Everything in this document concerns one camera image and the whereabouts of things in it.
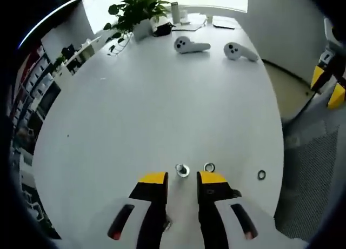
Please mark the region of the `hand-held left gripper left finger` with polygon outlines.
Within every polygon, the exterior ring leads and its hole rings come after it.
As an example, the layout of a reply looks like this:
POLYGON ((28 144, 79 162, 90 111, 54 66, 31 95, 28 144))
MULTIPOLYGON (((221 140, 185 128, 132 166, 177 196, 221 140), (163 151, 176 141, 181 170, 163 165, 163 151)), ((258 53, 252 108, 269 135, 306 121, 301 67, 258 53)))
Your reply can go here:
POLYGON ((97 212, 82 248, 160 248, 167 223, 168 173, 143 176, 128 197, 97 212))

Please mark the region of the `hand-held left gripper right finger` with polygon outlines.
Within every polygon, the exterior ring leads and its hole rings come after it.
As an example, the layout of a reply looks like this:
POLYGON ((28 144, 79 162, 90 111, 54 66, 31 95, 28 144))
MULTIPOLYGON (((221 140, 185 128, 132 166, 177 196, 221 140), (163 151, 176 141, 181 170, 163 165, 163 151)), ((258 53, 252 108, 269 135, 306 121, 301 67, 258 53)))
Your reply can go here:
POLYGON ((198 171, 198 220, 205 248, 307 248, 275 226, 274 218, 232 189, 219 173, 198 171))

